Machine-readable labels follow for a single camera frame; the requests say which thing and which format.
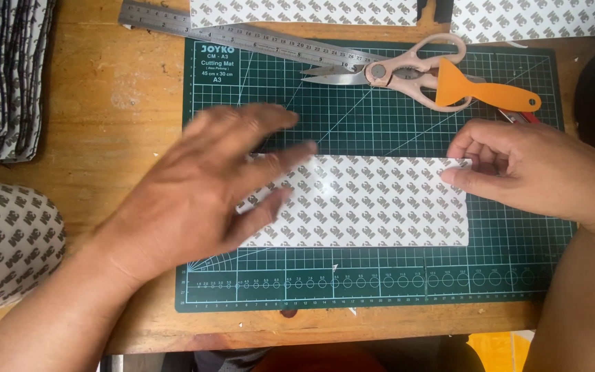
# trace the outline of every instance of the green cutting mat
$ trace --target green cutting mat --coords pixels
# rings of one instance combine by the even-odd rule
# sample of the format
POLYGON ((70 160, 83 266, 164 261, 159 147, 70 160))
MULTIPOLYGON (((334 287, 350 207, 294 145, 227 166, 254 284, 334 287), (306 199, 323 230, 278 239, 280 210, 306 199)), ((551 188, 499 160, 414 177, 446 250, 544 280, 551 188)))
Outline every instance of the green cutting mat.
MULTIPOLYGON (((390 57, 412 46, 326 42, 390 57)), ((263 152, 312 138, 321 154, 443 157, 467 120, 497 118, 492 107, 478 101, 458 113, 438 113, 390 89, 303 83, 300 71, 310 65, 244 50, 208 52, 211 45, 186 40, 184 122, 220 104, 265 101, 299 113, 300 123, 267 139, 263 152)), ((429 45, 420 57, 447 52, 453 48, 429 45)), ((470 46, 458 66, 487 81, 538 93, 543 105, 537 116, 563 130, 551 50, 470 46)), ((467 208, 467 247, 240 248, 179 266, 176 309, 442 304, 543 294, 576 225, 473 195, 467 196, 467 208)))

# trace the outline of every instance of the orange object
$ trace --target orange object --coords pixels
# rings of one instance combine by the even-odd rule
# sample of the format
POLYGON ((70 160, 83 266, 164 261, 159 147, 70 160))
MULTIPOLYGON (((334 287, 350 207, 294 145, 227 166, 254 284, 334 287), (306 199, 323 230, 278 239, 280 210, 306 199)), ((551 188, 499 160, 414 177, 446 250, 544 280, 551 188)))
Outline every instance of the orange object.
POLYGON ((541 107, 538 94, 511 85, 473 83, 450 60, 440 60, 435 104, 449 106, 463 97, 475 97, 500 109, 532 113, 541 107))

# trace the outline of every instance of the wooden desk surface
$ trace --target wooden desk surface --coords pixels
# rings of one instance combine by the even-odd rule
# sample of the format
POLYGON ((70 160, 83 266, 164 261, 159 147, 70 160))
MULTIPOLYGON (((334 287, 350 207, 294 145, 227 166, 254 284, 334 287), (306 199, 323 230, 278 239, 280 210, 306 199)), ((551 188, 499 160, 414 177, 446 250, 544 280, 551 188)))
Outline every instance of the wooden desk surface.
MULTIPOLYGON (((185 0, 167 0, 185 9, 185 0)), ((60 1, 54 46, 44 72, 44 133, 36 158, 0 166, 0 182, 45 193, 62 211, 72 238, 103 220, 180 136, 181 38, 127 30, 116 23, 120 3, 60 1)), ((305 38, 417 42, 447 32, 432 21, 434 1, 416 27, 258 24, 305 38)), ((595 38, 534 40, 553 48, 566 131, 574 133, 577 78, 595 55, 595 38)), ((528 302, 412 307, 178 314, 173 271, 146 285, 130 301, 107 353, 246 348, 342 342, 418 335, 534 329, 540 309, 528 302)), ((0 319, 8 309, 0 310, 0 319)))

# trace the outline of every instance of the right hand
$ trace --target right hand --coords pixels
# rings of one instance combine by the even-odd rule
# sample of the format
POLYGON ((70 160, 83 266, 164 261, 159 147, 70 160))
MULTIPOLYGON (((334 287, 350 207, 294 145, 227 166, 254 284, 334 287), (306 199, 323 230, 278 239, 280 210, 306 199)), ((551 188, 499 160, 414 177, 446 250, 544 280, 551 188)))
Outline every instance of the right hand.
POLYGON ((546 124, 472 119, 453 138, 447 157, 471 158, 473 167, 447 169, 444 182, 595 229, 595 149, 571 136, 546 124))

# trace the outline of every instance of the white release paper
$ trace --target white release paper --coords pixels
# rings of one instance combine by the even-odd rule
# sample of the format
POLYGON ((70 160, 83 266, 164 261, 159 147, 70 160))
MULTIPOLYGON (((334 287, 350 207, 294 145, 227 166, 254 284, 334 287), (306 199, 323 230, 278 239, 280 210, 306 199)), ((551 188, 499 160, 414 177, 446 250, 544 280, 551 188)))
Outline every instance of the white release paper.
POLYGON ((455 0, 451 33, 466 44, 595 36, 595 0, 455 0))
POLYGON ((314 156, 237 205, 243 213, 271 190, 293 189, 277 221, 241 246, 467 246, 467 194, 439 174, 470 166, 468 159, 314 156))
POLYGON ((256 21, 413 26, 417 0, 190 0, 192 27, 256 21))

